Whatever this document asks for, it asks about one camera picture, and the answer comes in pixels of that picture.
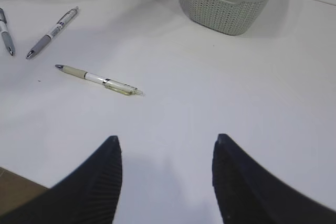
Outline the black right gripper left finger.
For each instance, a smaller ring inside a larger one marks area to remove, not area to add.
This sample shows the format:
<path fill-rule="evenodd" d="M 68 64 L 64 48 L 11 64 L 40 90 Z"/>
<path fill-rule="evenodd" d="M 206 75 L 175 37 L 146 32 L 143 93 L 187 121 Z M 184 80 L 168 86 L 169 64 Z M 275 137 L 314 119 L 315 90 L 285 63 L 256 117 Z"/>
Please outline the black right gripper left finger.
<path fill-rule="evenodd" d="M 108 137 L 51 189 L 1 216 L 1 223 L 113 223 L 123 180 L 117 136 Z"/>

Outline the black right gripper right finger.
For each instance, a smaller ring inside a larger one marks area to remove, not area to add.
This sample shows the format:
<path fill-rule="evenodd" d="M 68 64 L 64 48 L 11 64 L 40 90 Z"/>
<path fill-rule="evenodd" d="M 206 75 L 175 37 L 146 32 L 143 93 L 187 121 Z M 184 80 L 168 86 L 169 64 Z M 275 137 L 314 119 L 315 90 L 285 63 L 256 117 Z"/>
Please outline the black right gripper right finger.
<path fill-rule="evenodd" d="M 335 211 L 263 168 L 227 134 L 213 150 L 212 185 L 223 223 L 335 223 Z"/>

